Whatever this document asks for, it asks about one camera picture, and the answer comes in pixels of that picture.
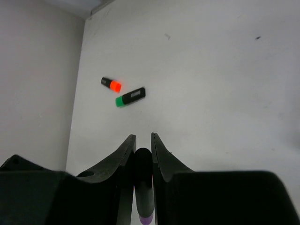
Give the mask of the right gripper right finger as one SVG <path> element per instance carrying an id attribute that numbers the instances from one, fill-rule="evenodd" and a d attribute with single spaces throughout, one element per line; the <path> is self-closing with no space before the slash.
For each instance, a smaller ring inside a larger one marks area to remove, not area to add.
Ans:
<path id="1" fill-rule="evenodd" d="M 158 225 L 297 225 L 277 175 L 267 171 L 195 172 L 151 135 Z"/>

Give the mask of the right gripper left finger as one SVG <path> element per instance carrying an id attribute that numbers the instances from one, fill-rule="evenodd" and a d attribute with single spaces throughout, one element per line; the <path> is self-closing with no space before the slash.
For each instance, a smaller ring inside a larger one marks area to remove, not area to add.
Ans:
<path id="1" fill-rule="evenodd" d="M 136 136 L 73 176 L 43 168 L 19 155 L 0 168 L 3 225 L 128 225 L 133 203 Z"/>

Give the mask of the purple cap highlighter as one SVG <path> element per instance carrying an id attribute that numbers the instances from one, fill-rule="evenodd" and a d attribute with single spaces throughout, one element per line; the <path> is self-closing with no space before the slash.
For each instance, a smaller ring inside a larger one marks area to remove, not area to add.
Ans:
<path id="1" fill-rule="evenodd" d="M 134 188 L 140 222 L 151 224 L 154 213 L 152 154 L 147 148 L 134 153 Z"/>

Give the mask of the green cap highlighter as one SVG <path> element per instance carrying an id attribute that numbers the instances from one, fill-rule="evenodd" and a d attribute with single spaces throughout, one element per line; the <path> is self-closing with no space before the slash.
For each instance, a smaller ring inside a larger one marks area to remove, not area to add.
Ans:
<path id="1" fill-rule="evenodd" d="M 115 104 L 117 107 L 124 107 L 136 101 L 139 101 L 145 97 L 146 97 L 146 90 L 144 87 L 141 87 L 116 98 Z"/>

